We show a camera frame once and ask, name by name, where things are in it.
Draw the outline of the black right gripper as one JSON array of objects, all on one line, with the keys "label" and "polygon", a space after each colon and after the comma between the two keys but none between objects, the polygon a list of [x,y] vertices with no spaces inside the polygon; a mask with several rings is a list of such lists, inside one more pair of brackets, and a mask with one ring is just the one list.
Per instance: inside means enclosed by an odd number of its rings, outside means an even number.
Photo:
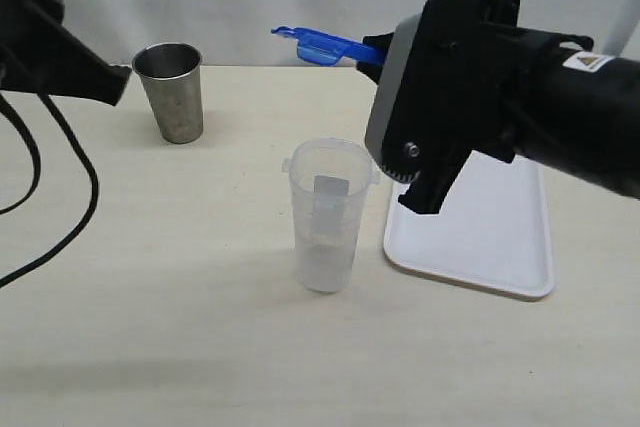
[{"label": "black right gripper", "polygon": [[[419,176],[400,203],[415,213],[437,213],[473,152],[504,163],[523,156],[592,180],[595,158],[556,120],[575,87],[561,81],[564,62],[592,50],[592,38],[523,28],[521,0],[474,0],[478,27],[461,75],[441,91],[433,110]],[[364,36],[371,51],[356,70],[379,85],[394,33]]]}]

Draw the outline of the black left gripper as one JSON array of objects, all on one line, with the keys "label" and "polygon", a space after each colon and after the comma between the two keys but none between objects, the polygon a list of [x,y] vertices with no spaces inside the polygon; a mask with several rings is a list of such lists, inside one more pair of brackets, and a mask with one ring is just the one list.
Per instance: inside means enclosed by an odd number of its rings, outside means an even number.
[{"label": "black left gripper", "polygon": [[101,59],[64,16],[63,0],[1,0],[1,88],[117,105],[132,70]]}]

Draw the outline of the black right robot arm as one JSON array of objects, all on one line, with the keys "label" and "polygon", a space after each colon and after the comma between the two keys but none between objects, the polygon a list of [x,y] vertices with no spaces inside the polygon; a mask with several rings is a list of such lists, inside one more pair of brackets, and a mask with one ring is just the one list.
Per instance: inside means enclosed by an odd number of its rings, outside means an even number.
[{"label": "black right robot arm", "polygon": [[616,194],[639,194],[639,64],[588,36],[520,27],[520,0],[427,0],[393,32],[364,38],[376,85],[364,143],[438,213],[474,152],[522,156]]}]

